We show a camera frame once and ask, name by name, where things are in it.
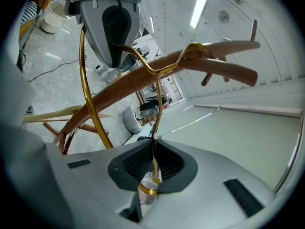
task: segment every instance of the white bucket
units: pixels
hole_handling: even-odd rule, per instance
[[[49,2],[47,10],[49,10],[54,16],[60,18],[63,23],[72,18],[71,16],[67,16],[65,14],[65,5],[61,2]]]
[[[48,33],[57,32],[65,21],[72,18],[65,14],[65,5],[57,1],[51,1],[44,14],[41,28]]]

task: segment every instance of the black cable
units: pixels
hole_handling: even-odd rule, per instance
[[[51,72],[53,72],[53,71],[57,70],[59,67],[61,67],[61,66],[65,65],[65,64],[71,64],[71,63],[74,63],[74,62],[76,62],[76,61],[78,61],[78,60],[79,60],[79,59],[74,60],[74,61],[72,61],[72,62],[70,62],[70,63],[63,63],[63,64],[61,64],[61,65],[57,66],[57,67],[56,67],[54,70],[51,70],[51,71],[46,71],[46,72],[44,72],[44,73],[42,73],[42,74],[40,74],[40,75],[35,76],[35,77],[34,77],[33,79],[31,79],[29,82],[34,81],[35,79],[37,79],[38,77],[40,77],[40,76],[42,76],[42,75],[44,75],[44,74],[46,74],[46,73],[51,73]]]
[[[25,56],[24,52],[21,51],[20,49],[19,49],[19,52],[20,52],[20,53],[23,55],[23,57],[24,57],[24,61],[22,61],[22,58],[21,58],[21,67],[23,67],[24,64],[25,64],[25,62],[27,61],[27,56]]]
[[[100,68],[100,67],[101,67],[101,66],[98,65],[98,66],[96,66],[95,69],[94,69],[94,71],[97,70],[97,74],[98,74],[99,76],[101,76],[101,74],[99,73],[99,68]]]
[[[41,10],[41,8],[42,8],[42,5],[43,5],[43,3],[44,3],[45,1],[46,1],[46,0],[42,0],[42,2],[41,2],[41,4],[40,4],[40,6],[38,6],[38,4],[37,4],[36,18],[35,18],[35,23],[34,23],[34,26],[33,26],[33,28],[31,29],[31,31],[30,31],[30,33],[29,33],[29,35],[28,35],[27,39],[25,40],[25,42],[24,42],[24,44],[23,44],[23,46],[22,46],[21,51],[23,51],[23,50],[24,50],[25,45],[27,44],[27,42],[28,42],[28,40],[30,39],[30,36],[31,36],[31,34],[32,34],[33,30],[34,30],[34,29],[35,29],[35,27],[36,27],[36,24],[37,24],[37,21],[38,21],[38,17],[39,17],[39,12],[40,12],[40,10]]]

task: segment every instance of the white ceiling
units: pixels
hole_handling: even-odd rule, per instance
[[[209,0],[196,30],[190,26],[196,0],[143,0],[140,7],[141,21],[154,37],[163,55],[181,50],[191,42],[248,40],[252,20],[258,20],[256,41],[261,48],[230,55],[229,62],[254,69],[258,72],[258,85],[272,84],[305,77],[304,45],[289,15],[276,0]],[[228,23],[220,23],[218,14],[226,11]],[[150,16],[153,17],[155,34]],[[244,89],[248,86],[213,75],[206,87],[201,86],[205,73],[183,71],[179,73],[185,94],[190,98],[208,96]]]

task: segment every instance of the black vent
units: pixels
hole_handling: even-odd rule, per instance
[[[162,180],[177,175],[183,169],[183,159],[168,148],[159,146],[155,151],[155,157],[161,170]]]
[[[123,161],[124,169],[141,182],[152,163],[152,147],[147,146]]]
[[[108,165],[108,174],[121,188],[137,191],[153,159],[151,140],[134,143],[135,148],[114,158]]]
[[[237,179],[224,182],[224,185],[231,192],[236,202],[243,209],[248,217],[255,215],[264,207],[256,200],[256,198],[240,183]]]
[[[154,154],[161,170],[162,183],[158,193],[174,193],[185,189],[195,178],[198,165],[186,152],[175,148],[175,142],[157,140]]]
[[[79,161],[68,163],[67,165],[70,169],[74,169],[74,168],[77,168],[77,167],[88,165],[90,163],[91,162],[88,159],[82,159],[82,160],[79,160]]]

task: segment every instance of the ceiling light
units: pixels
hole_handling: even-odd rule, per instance
[[[206,4],[207,0],[197,0],[195,8],[194,8],[194,12],[193,12],[193,16],[191,19],[191,26],[193,28],[196,28],[197,23],[200,19],[200,15],[203,12],[204,6]]]
[[[153,17],[151,16],[152,31],[154,33]]]

